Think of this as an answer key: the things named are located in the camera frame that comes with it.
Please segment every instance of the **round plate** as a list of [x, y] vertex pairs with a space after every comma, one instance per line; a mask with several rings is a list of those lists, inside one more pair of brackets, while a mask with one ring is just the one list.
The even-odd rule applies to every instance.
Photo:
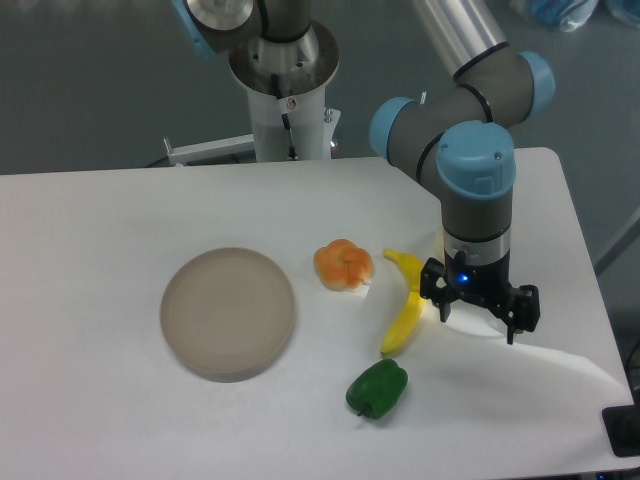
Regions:
[[271, 259], [243, 248], [204, 253], [182, 267], [162, 298], [162, 333], [195, 373], [238, 381], [265, 369], [293, 329], [293, 289]]

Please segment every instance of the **light blue joint cap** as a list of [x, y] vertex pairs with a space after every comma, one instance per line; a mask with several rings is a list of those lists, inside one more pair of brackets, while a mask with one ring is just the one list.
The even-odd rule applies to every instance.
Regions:
[[447, 130], [438, 144], [436, 165], [444, 183], [475, 200], [508, 193], [516, 179], [513, 139], [496, 123], [463, 122]]
[[529, 117], [534, 117], [547, 108], [556, 93], [556, 79], [547, 61], [535, 52], [520, 52], [533, 73], [533, 103]]
[[196, 50], [196, 53], [201, 58], [213, 58], [216, 56], [216, 52], [209, 46], [207, 41], [204, 39], [200, 30], [193, 23], [193, 19], [189, 12], [187, 12], [187, 7], [184, 4], [184, 0], [173, 0], [173, 8], [178, 12], [178, 16], [180, 17], [180, 22], [184, 27], [184, 32], [192, 42], [193, 48]]
[[388, 159], [387, 146], [393, 122], [395, 122], [400, 110], [411, 102], [415, 102], [415, 100], [406, 97], [392, 98], [384, 102], [373, 115], [371, 125], [369, 125], [369, 143], [381, 157]]

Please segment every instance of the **banana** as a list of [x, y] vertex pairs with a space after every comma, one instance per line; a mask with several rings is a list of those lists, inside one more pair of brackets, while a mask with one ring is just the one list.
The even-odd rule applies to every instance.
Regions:
[[412, 253], [396, 252], [390, 248], [385, 248], [383, 254], [385, 258], [398, 266], [409, 288], [409, 296], [404, 307], [402, 307], [382, 340], [380, 353], [386, 356], [397, 353], [402, 349], [418, 324], [418, 319], [422, 314], [426, 300], [420, 296], [422, 260]]

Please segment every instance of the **robotic arm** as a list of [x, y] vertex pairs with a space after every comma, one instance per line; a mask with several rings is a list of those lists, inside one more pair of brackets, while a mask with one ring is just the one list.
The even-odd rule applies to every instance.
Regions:
[[[325, 157], [324, 87], [338, 50], [310, 19], [310, 0], [175, 1], [213, 49], [233, 45], [231, 69], [249, 96], [258, 161], [284, 159], [283, 152]], [[370, 142], [441, 202], [445, 263], [427, 261], [421, 295], [443, 322], [456, 300], [487, 308], [513, 343], [515, 333], [535, 329], [540, 307], [535, 286], [509, 283], [515, 162], [505, 128], [551, 102], [553, 73], [537, 54], [514, 52], [482, 0], [412, 3], [455, 88], [426, 105], [387, 101]]]

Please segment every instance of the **green bell pepper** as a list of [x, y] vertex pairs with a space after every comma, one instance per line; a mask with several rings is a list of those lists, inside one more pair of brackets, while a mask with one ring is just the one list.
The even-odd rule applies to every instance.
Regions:
[[395, 360], [380, 360], [351, 384], [347, 390], [347, 403], [358, 416], [378, 420], [396, 404], [408, 378], [407, 372]]

